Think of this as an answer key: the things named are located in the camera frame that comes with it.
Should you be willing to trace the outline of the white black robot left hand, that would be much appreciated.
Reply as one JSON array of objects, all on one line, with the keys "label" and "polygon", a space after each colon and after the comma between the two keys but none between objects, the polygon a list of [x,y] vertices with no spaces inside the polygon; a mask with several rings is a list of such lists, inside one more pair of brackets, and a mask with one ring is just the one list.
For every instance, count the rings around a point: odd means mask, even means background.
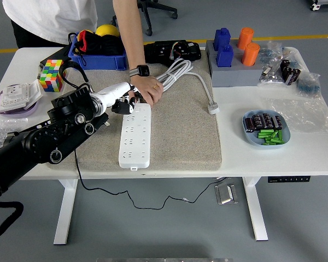
[{"label": "white black robot left hand", "polygon": [[129,115],[134,111],[135,98],[129,98],[128,92],[133,91],[140,96],[139,90],[128,82],[115,84],[97,92],[91,93],[93,104],[95,106],[95,116],[100,116],[111,107],[112,112],[121,115]]}]

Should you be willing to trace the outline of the person's left hand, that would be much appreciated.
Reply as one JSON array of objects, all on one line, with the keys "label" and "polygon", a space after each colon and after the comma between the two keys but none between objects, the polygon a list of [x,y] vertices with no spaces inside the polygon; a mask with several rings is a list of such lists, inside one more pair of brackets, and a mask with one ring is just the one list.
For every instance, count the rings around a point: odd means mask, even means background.
[{"label": "person's left hand", "polygon": [[160,83],[153,76],[139,76],[130,77],[131,84],[138,88],[147,104],[153,107],[162,97],[163,84]]}]

